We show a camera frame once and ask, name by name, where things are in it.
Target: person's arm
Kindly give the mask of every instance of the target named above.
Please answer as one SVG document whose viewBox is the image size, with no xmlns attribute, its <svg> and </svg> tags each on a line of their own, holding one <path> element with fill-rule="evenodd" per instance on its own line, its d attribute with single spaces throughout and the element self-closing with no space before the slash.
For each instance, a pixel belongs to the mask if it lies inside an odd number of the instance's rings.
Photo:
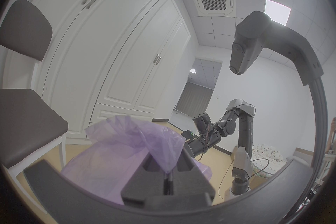
<svg viewBox="0 0 336 224">
<path fill-rule="evenodd" d="M 325 151 L 329 151 L 331 149 L 331 139 L 334 135 L 334 131 L 336 130 L 336 117 L 333 118 L 333 121 L 331 122 L 331 126 L 330 126 L 330 134 L 327 140 L 327 147 L 325 148 Z"/>
</svg>

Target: robotic arm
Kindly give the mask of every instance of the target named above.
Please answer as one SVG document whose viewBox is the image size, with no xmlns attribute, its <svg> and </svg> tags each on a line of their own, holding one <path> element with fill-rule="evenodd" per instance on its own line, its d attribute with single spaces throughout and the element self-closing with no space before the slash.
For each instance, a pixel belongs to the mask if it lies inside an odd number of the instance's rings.
<svg viewBox="0 0 336 224">
<path fill-rule="evenodd" d="M 240 99 L 232 100 L 224 115 L 214 124 L 211 123 L 209 115 L 203 113 L 194 118 L 200 136 L 184 146 L 192 157 L 206 153 L 209 148 L 220 142 L 222 137 L 234 133 L 236 120 L 239 118 L 238 150 L 232 169 L 234 180 L 232 187 L 225 192 L 225 199 L 233 198 L 249 190 L 249 179 L 253 173 L 251 157 L 254 114 L 254 106 Z"/>
</svg>

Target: white wardrobe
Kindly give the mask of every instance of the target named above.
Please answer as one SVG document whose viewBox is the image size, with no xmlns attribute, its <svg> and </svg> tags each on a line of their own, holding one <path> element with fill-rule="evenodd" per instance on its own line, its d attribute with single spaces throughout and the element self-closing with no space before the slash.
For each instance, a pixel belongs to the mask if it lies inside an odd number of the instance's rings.
<svg viewBox="0 0 336 224">
<path fill-rule="evenodd" d="M 190 39 L 174 0 L 34 0 L 53 38 L 36 92 L 67 138 L 114 115 L 151 120 Z"/>
</svg>

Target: chair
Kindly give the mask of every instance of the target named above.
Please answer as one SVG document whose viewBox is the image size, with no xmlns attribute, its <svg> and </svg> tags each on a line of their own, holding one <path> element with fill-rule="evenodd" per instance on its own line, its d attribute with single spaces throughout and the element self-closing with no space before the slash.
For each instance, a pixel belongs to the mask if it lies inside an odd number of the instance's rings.
<svg viewBox="0 0 336 224">
<path fill-rule="evenodd" d="M 27 198 L 47 213 L 22 187 L 16 176 L 59 145 L 61 166 L 66 164 L 68 123 L 33 90 L 0 89 L 0 161 Z"/>
<path fill-rule="evenodd" d="M 52 27 L 39 9 L 26 0 L 17 0 L 1 24 L 0 45 L 42 61 L 52 35 Z M 32 85 L 38 64 L 34 66 Z M 0 161 L 20 190 L 44 213 L 47 212 L 29 196 L 16 176 L 57 145 L 63 167 L 67 130 L 68 123 L 35 91 L 0 90 Z"/>
</svg>

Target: yellow floor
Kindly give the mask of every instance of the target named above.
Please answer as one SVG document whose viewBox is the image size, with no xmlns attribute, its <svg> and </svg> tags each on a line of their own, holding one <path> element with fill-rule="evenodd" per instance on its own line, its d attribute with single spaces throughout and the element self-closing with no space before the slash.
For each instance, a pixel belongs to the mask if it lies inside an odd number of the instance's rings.
<svg viewBox="0 0 336 224">
<path fill-rule="evenodd" d="M 168 122 L 156 122 L 157 124 L 169 127 L 175 130 L 178 133 L 182 131 L 178 128 L 172 126 Z M 86 150 L 90 145 L 66 145 L 66 161 L 69 162 L 73 157 L 77 156 L 82 151 Z M 60 163 L 60 154 L 58 150 L 58 146 L 50 150 L 48 153 L 44 154 L 37 162 L 41 159 L 46 159 L 51 165 L 53 165 L 57 170 L 61 170 L 61 163 Z M 210 180 L 211 185 L 216 190 L 216 196 L 213 201 L 213 205 L 219 204 L 224 201 L 221 197 L 224 198 L 224 192 L 231 186 L 233 177 L 231 176 L 232 172 L 232 160 L 229 155 L 226 155 L 216 149 L 211 148 L 206 154 L 203 155 L 201 163 L 209 166 L 212 170 L 212 178 Z M 34 196 L 32 190 L 30 189 L 23 172 L 17 176 L 17 179 L 21 183 L 21 185 L 25 188 L 25 190 L 32 196 L 36 201 L 37 198 Z M 218 195 L 219 185 L 221 184 L 220 188 L 220 195 Z M 17 192 L 21 195 L 22 199 L 26 202 L 26 204 L 31 208 L 31 210 L 46 224 L 55 224 L 57 223 L 49 214 L 42 213 L 35 205 L 29 201 L 26 196 L 22 194 L 22 192 L 15 186 Z"/>
</svg>

